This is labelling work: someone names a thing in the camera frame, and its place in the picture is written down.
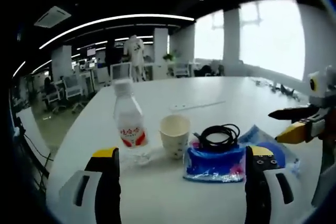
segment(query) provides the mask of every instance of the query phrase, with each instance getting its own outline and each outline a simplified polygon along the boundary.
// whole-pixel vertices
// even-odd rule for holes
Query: water bottle
[[[133,94],[132,80],[115,81],[114,91],[117,100],[113,117],[121,140],[128,148],[145,146],[148,141],[143,126],[143,114]]]

